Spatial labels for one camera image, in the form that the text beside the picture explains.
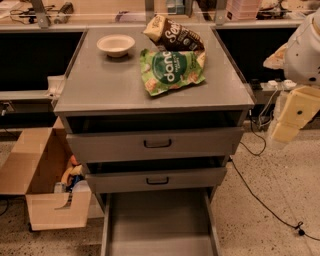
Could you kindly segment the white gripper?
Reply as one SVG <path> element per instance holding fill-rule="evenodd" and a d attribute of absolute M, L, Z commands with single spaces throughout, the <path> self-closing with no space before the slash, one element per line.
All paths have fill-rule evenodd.
<path fill-rule="evenodd" d="M 292 90 L 280 115 L 280 123 L 271 125 L 271 139 L 281 143 L 292 141 L 320 111 L 320 89 L 302 86 Z"/>

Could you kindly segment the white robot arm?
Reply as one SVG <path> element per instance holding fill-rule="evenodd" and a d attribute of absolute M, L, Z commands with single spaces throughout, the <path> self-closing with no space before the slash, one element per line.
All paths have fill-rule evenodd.
<path fill-rule="evenodd" d="M 288 143 L 320 111 L 320 8 L 306 17 L 263 66 L 282 69 L 285 78 L 297 84 L 277 99 L 280 111 L 269 127 L 271 140 Z"/>

